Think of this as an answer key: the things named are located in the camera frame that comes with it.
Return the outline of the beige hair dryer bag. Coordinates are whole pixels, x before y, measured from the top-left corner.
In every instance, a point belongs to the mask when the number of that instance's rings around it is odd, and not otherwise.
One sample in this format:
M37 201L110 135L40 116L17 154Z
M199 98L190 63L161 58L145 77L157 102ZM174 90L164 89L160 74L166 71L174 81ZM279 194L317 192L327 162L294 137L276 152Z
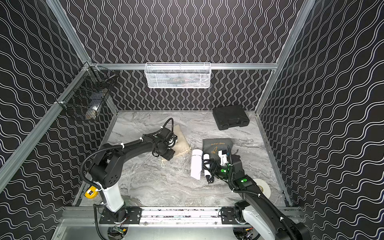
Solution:
M176 144L172 147L172 150L175 151L174 156L170 161L162 158L162 161L170 162L172 165L184 163L191 153L191 147L179 125L174 127L174 134L178 137Z

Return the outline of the white hair dryer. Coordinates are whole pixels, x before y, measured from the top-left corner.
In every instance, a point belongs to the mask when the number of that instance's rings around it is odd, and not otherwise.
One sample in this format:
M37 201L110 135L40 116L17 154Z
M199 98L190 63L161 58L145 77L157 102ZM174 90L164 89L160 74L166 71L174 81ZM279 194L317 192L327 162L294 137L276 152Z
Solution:
M201 179L201 174L204 172L204 176L208 184L213 184L215 179L210 172L210 155L204 154L202 150L192 150L191 156L191 177L195 180Z

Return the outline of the grey hair dryer bag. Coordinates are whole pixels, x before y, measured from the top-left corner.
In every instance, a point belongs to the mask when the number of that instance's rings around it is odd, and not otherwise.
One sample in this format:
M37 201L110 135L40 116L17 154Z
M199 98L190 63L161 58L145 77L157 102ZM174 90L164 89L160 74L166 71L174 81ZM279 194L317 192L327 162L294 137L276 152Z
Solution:
M219 151L227 150L227 147L232 148L233 145L232 139L204 139L203 153L214 156L217 155Z

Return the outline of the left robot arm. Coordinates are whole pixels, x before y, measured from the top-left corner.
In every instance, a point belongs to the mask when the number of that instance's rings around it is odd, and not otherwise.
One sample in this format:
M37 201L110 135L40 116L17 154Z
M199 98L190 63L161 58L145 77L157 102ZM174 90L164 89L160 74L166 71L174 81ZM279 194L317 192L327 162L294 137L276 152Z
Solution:
M173 147L177 142L174 133L174 119L169 118L160 130L143 134L138 140L120 145L104 144L90 154L81 164L81 179L101 192L107 213L114 222L121 223L127 218L126 204L122 198L118 181L124 164L142 154L151 153L170 161L175 154Z

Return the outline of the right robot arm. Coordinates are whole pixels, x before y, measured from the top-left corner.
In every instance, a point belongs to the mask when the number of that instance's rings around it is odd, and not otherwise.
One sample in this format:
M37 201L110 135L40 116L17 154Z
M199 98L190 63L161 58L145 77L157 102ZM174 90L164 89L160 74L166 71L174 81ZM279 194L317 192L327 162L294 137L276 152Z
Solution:
M311 234L303 223L295 223L284 215L246 175L239 155L230 155L228 162L203 160L203 169L211 177L227 182L230 190L242 200L236 203L235 220L249 224L265 240L310 240Z

